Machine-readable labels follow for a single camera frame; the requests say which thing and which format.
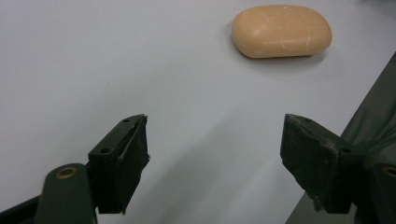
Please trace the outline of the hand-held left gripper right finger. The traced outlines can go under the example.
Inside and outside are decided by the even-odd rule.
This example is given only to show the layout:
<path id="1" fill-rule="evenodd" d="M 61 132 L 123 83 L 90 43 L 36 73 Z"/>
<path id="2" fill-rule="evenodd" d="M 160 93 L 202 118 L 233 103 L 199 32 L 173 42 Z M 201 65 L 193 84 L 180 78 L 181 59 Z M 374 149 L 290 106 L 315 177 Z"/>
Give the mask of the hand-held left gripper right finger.
<path id="1" fill-rule="evenodd" d="M 283 165 L 316 210 L 346 214 L 363 151 L 312 119 L 287 114 L 281 139 Z"/>

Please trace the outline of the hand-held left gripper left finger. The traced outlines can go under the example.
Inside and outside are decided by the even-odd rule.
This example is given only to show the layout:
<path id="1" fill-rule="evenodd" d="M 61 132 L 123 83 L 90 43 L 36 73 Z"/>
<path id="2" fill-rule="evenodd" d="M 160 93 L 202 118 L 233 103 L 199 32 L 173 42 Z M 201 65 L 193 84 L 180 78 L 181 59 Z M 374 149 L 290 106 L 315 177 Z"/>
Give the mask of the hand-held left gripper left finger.
<path id="1" fill-rule="evenodd" d="M 125 213 L 149 163 L 144 114 L 122 119 L 88 154 L 92 196 L 100 214 Z"/>

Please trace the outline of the orange soap bar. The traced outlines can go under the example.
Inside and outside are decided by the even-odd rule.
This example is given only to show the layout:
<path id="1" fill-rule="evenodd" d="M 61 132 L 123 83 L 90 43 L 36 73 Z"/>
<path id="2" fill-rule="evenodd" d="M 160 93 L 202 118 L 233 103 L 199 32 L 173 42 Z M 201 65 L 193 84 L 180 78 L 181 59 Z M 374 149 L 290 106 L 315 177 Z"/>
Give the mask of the orange soap bar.
<path id="1" fill-rule="evenodd" d="M 269 5 L 240 12 L 232 22 L 232 39 L 252 59 L 301 57 L 329 47 L 332 29 L 309 7 Z"/>

